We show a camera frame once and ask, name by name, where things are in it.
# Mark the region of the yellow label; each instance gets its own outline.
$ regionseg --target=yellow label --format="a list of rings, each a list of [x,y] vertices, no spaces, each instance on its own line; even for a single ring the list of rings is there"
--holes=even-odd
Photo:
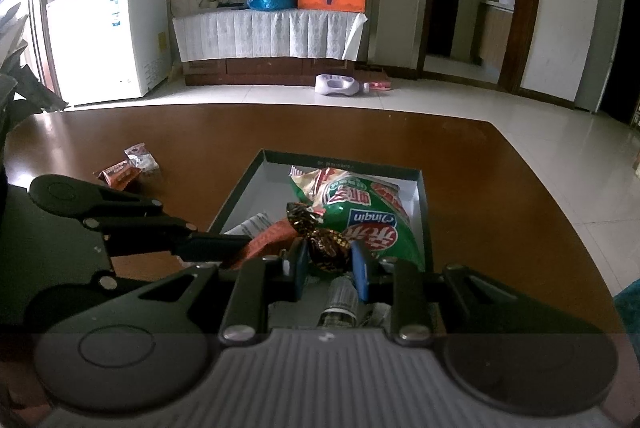
[[[160,34],[158,34],[158,45],[160,45],[160,52],[166,50],[166,32],[160,32]]]

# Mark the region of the blue logo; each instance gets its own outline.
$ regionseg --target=blue logo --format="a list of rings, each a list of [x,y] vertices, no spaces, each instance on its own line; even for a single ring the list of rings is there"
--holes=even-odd
[[[347,227],[359,223],[378,223],[395,227],[398,224],[398,217],[394,213],[386,213],[385,211],[350,209]]]

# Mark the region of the brown table top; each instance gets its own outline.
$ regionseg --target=brown table top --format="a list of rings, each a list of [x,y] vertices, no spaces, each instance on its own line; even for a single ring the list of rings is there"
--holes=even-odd
[[[95,171],[122,160],[124,148],[142,141],[162,170],[162,179],[143,191],[201,230],[260,149],[420,169],[436,271],[452,262],[468,265],[606,332],[623,332],[574,228],[488,122],[287,105],[85,110],[27,119],[8,137],[5,166],[17,185],[43,173],[94,181]],[[179,266],[166,256],[131,262],[127,269],[129,276],[153,279]],[[626,336],[619,339],[633,358]],[[638,382],[637,368],[631,374]]]

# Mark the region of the green snack bag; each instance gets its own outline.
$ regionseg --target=green snack bag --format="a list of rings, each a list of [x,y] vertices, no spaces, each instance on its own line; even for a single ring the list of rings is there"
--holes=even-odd
[[[396,185],[336,168],[305,173],[292,167],[289,176],[300,201],[322,215],[323,227],[363,241],[375,257],[395,256],[424,271]]]

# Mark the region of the ribbed gray surface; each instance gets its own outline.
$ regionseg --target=ribbed gray surface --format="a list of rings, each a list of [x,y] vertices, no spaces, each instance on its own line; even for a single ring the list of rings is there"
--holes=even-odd
[[[131,419],[56,410],[46,428],[612,428],[599,409],[560,419],[495,411],[470,398],[428,350],[402,348],[382,331],[274,331],[231,348],[178,402]]]

